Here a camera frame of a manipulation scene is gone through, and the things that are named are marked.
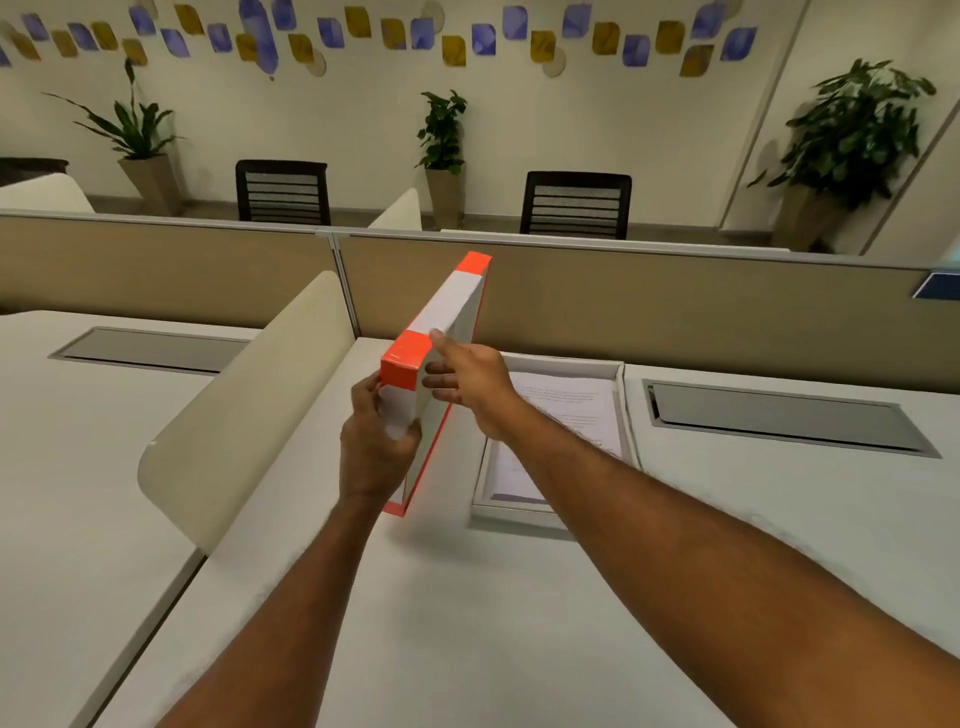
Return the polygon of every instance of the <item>chair backrest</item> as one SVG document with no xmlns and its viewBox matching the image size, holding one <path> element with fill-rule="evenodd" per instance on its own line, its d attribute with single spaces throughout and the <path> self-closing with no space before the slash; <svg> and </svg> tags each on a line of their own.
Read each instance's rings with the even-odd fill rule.
<svg viewBox="0 0 960 728">
<path fill-rule="evenodd" d="M 240 219 L 261 223 L 330 225 L 326 164 L 241 159 L 237 162 Z"/>
<path fill-rule="evenodd" d="M 530 172 L 520 232 L 627 238 L 629 175 L 597 172 Z"/>
</svg>

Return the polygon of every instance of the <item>finger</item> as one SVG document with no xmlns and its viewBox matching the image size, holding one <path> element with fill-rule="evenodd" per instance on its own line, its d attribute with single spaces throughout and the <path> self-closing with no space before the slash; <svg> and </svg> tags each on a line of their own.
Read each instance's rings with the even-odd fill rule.
<svg viewBox="0 0 960 728">
<path fill-rule="evenodd" d="M 453 369 L 462 367 L 469 361 L 469 352 L 438 328 L 430 331 L 430 340 L 433 342 L 433 348 L 440 352 L 446 359 L 446 363 Z"/>
<path fill-rule="evenodd" d="M 420 440 L 423 438 L 423 430 L 420 427 L 420 420 L 414 420 L 407 427 L 407 432 L 396 442 L 396 446 L 404 455 L 413 457 L 420 446 Z"/>
<path fill-rule="evenodd" d="M 431 361 L 426 365 L 426 372 L 429 375 L 452 375 L 453 367 L 445 361 Z"/>
<path fill-rule="evenodd" d="M 350 399 L 353 402 L 354 412 L 371 412 L 375 409 L 373 390 L 376 389 L 379 381 L 380 373 L 374 372 L 353 385 L 350 389 Z"/>
<path fill-rule="evenodd" d="M 460 391 L 456 389 L 435 389 L 433 390 L 433 399 L 440 401 L 448 401 L 451 404 L 463 404 L 463 398 L 460 396 Z"/>
<path fill-rule="evenodd" d="M 422 382 L 428 389 L 457 389 L 460 386 L 456 375 L 427 375 Z"/>
</svg>

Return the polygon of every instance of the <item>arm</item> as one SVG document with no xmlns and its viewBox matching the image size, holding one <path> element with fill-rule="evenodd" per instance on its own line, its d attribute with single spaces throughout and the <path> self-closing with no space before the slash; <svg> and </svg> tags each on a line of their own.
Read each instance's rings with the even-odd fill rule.
<svg viewBox="0 0 960 728">
<path fill-rule="evenodd" d="M 741 728 L 956 725 L 960 662 L 772 536 L 524 402 L 502 358 L 434 334 L 424 382 L 470 407 L 613 591 Z"/>
<path fill-rule="evenodd" d="M 223 654 L 158 728 L 312 728 L 377 516 L 406 475 L 420 426 L 395 442 L 376 413 L 376 375 L 353 387 L 341 435 L 340 499 L 326 524 Z"/>
</svg>

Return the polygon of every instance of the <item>paper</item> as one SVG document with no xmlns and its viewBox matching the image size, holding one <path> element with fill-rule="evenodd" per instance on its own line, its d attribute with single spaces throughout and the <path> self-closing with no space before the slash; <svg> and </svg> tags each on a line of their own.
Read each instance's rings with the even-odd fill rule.
<svg viewBox="0 0 960 728">
<path fill-rule="evenodd" d="M 510 379 L 520 396 L 538 410 L 614 457 L 622 455 L 611 379 L 533 375 L 526 372 L 511 372 Z M 494 499 L 546 502 L 516 455 L 502 443 L 497 448 L 493 478 Z"/>
</svg>

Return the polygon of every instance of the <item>beige divider panel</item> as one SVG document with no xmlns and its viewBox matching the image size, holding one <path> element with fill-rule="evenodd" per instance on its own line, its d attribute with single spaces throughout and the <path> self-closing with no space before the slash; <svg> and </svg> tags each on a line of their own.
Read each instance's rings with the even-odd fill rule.
<svg viewBox="0 0 960 728">
<path fill-rule="evenodd" d="M 466 249 L 492 255 L 476 341 L 504 351 L 960 393 L 960 303 L 919 271 L 352 237 L 361 335 L 393 338 Z"/>
<path fill-rule="evenodd" d="M 0 313 L 262 328 L 321 271 L 333 253 L 307 231 L 0 216 Z"/>
<path fill-rule="evenodd" d="M 352 345 L 340 280 L 321 273 L 147 447 L 144 495 L 211 553 Z"/>
</svg>

